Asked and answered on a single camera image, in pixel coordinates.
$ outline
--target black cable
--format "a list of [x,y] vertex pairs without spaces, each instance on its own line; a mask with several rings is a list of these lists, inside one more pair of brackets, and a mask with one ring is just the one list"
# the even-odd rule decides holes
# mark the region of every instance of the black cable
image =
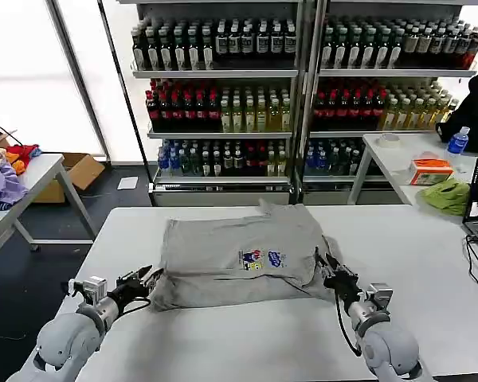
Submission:
[[0,126],[0,130],[7,134],[8,137],[11,137],[12,139],[14,139],[17,143],[19,143],[20,146],[24,146],[23,143],[19,142],[19,139],[17,139],[16,137],[14,137],[9,131],[7,131],[6,129],[4,129],[3,127]]
[[472,246],[471,246],[471,240],[474,236],[469,236],[467,235],[465,237],[465,247],[468,251],[468,259],[469,259],[469,276],[472,277],[473,280],[475,280],[476,282],[476,285],[478,286],[478,279],[476,278],[476,276],[472,273],[472,258],[471,258],[471,251],[473,251],[474,253],[474,249],[472,249]]
[[140,309],[143,309],[143,308],[147,308],[150,304],[151,304],[151,300],[149,300],[148,298],[135,298],[133,301],[144,301],[146,302],[147,304],[143,304],[142,306],[137,306],[136,308],[133,308],[133,309],[130,309],[124,313],[122,313],[122,315],[120,317],[123,317],[125,316],[126,314],[130,314],[130,313],[133,313],[133,312],[136,312],[137,310],[140,310]]
[[342,330],[343,337],[345,338],[345,341],[349,345],[349,348],[351,348],[352,352],[355,354],[355,356],[360,357],[361,356],[361,350],[356,349],[353,345],[351,340],[349,339],[349,336],[347,336],[347,332],[345,331],[345,327],[343,326],[343,321],[342,321],[342,312],[340,312],[340,304],[339,304],[339,299],[338,299],[338,292],[335,290],[335,302],[336,302],[336,313],[338,314],[338,322],[340,324],[340,329]]

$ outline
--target water bottle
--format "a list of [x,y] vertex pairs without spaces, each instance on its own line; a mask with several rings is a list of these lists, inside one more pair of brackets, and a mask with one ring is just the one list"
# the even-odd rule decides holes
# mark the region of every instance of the water bottle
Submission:
[[459,170],[459,157],[468,145],[469,127],[462,127],[458,133],[455,133],[449,140],[448,149],[445,152],[445,159],[452,165],[454,169]]

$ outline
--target red bottle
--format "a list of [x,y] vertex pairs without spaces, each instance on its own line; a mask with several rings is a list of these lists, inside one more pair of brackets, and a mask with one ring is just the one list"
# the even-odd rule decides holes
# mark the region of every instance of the red bottle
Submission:
[[219,121],[221,117],[221,108],[217,104],[216,93],[211,92],[209,98],[209,119],[213,121]]
[[350,118],[358,118],[359,117],[359,105],[361,103],[361,92],[356,90],[356,93],[352,97],[351,104],[349,105],[349,110],[347,112],[347,116]]
[[163,119],[168,121],[172,119],[172,110],[167,101],[167,94],[165,92],[159,93],[159,109],[161,110],[161,116]]
[[340,102],[336,108],[336,118],[343,119],[347,116],[347,111],[349,110],[349,91],[347,89],[343,90],[342,97],[340,97]]
[[151,119],[152,123],[157,123],[159,121],[159,105],[157,104],[150,90],[146,90],[145,95],[147,96],[145,105],[147,106],[149,118]]
[[330,121],[335,117],[336,112],[336,90],[331,91],[329,99],[327,99],[326,104],[324,105],[323,117]]
[[204,102],[204,96],[200,91],[197,92],[197,102],[195,104],[195,109],[197,111],[197,119],[205,121],[209,116],[209,112],[206,109],[206,103]]
[[380,118],[384,112],[384,104],[386,102],[386,92],[380,90],[373,101],[372,116],[376,119]]
[[370,89],[365,96],[363,97],[363,101],[361,102],[361,110],[359,112],[359,117],[362,120],[368,121],[372,116],[372,97],[374,96],[374,92]]
[[184,92],[184,115],[186,119],[194,121],[197,118],[197,112],[194,110],[193,98],[191,93]]
[[313,107],[313,115],[317,120],[320,120],[324,117],[324,93],[319,92],[317,99],[315,100],[315,106]]
[[172,117],[179,121],[184,118],[184,106],[176,90],[172,91]]

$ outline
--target orange item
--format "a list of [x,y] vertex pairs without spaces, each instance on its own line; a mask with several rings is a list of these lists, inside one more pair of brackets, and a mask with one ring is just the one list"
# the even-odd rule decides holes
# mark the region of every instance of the orange item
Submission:
[[453,168],[443,159],[416,159],[409,172],[411,185],[435,185],[448,179]]

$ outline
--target white table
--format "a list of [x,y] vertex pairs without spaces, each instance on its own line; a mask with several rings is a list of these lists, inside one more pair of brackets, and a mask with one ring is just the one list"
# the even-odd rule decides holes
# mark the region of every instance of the white table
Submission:
[[[362,287],[387,282],[394,288],[392,318],[415,335],[434,376],[478,372],[478,288],[468,277],[460,227],[408,205],[308,209],[338,241]],[[112,290],[118,276],[157,265],[169,218],[256,214],[252,207],[114,209],[76,278],[105,277]],[[73,312],[80,302],[66,298],[58,313]],[[77,381],[364,379],[374,376],[348,349],[334,304],[307,298],[135,312],[114,324]]]
[[[399,134],[398,137],[401,141],[400,146],[398,148],[389,149],[380,147],[377,144],[379,137],[381,137],[381,134],[363,135],[366,148],[359,163],[358,172],[347,203],[349,205],[356,204],[362,184],[365,181],[370,161],[373,159],[398,197],[400,197],[402,203],[405,205],[414,205],[421,210],[429,211],[431,207],[417,196],[420,190],[428,186],[407,185],[406,173],[404,172],[409,168],[411,160],[419,157],[423,152],[428,151],[443,158],[446,144],[441,142],[437,134]],[[453,176],[459,180],[470,182],[477,157],[478,155],[463,153],[460,156],[460,167],[463,172],[455,172]]]
[[[0,248],[12,236],[14,230],[18,230],[33,249],[39,244],[91,244],[96,238],[97,230],[74,189],[71,179],[69,179],[67,172],[62,166],[63,160],[64,156],[62,154],[42,154],[39,157],[33,158],[26,168],[26,171],[19,176],[20,182],[29,192],[10,210],[0,211]],[[68,198],[92,240],[35,240],[18,220],[23,211],[26,210],[36,196],[39,195],[54,178],[56,178],[62,186],[65,196]]]

